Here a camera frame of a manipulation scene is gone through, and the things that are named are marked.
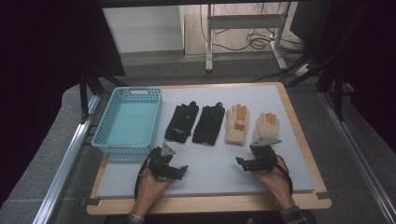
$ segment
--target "wall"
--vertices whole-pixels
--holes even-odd
[[[182,7],[103,9],[119,53],[184,49]]]

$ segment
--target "hand-mounted device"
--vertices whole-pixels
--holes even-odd
[[[250,150],[253,152],[255,160],[245,161],[239,157],[235,158],[238,164],[242,165],[244,171],[260,171],[261,173],[268,174],[276,167],[280,172],[282,172],[283,176],[285,176],[288,181],[289,194],[291,195],[293,193],[293,183],[289,176],[289,170],[287,167],[286,170],[283,169],[283,167],[277,163],[277,157],[282,161],[283,159],[276,155],[274,150],[271,148],[271,145],[280,142],[281,141],[279,139],[275,138],[260,138],[250,145]]]
[[[176,152],[165,143],[163,143],[162,148],[155,147],[150,151],[145,161],[143,162],[142,167],[140,167],[139,174],[137,175],[136,183],[134,185],[135,199],[137,199],[140,178],[147,166],[151,170],[151,172],[154,173],[157,177],[181,180],[184,173],[186,173],[188,166],[185,165],[180,168],[169,166],[169,162],[172,160],[173,155],[175,154]]]

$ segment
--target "plastic basket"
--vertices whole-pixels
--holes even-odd
[[[155,144],[162,107],[160,88],[116,88],[92,145],[108,154],[148,155]]]

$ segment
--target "gray floor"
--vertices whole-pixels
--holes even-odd
[[[249,82],[258,77],[277,73],[272,54],[219,56],[213,73],[205,72],[204,58],[186,58],[168,53],[162,57],[123,55],[127,77],[120,80],[134,86],[177,85],[205,83]],[[279,76],[262,81],[277,81]],[[337,132],[327,108],[315,89],[316,77],[294,88],[288,95],[302,125],[324,183],[332,197],[330,209],[314,210],[318,223],[387,223],[372,192],[349,154],[346,144]],[[115,86],[103,80],[107,90]],[[58,118],[34,160],[0,211],[0,223],[32,223],[60,162],[73,138],[80,119],[78,86],[64,94],[63,107]],[[348,97],[344,99],[344,115],[351,134],[355,137],[378,180],[390,198],[396,200],[396,156],[359,115]],[[73,170],[51,216],[50,223],[104,223],[106,217],[90,216],[81,200],[89,198],[102,154],[90,147],[94,127],[89,130]],[[177,223],[181,217],[169,217]]]

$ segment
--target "glove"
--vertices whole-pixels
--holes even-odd
[[[219,135],[224,114],[225,109],[222,107],[222,103],[217,103],[215,106],[204,106],[201,117],[195,127],[192,142],[207,142],[209,145],[214,146]]]
[[[165,138],[179,143],[185,143],[191,135],[191,129],[197,117],[199,106],[192,101],[189,105],[178,105],[166,128]]]
[[[227,110],[225,122],[225,142],[227,144],[245,144],[249,117],[250,112],[245,105],[233,105],[231,110]]]
[[[277,138],[279,131],[279,119],[272,113],[261,113],[256,121],[253,139],[258,140],[261,137]]]

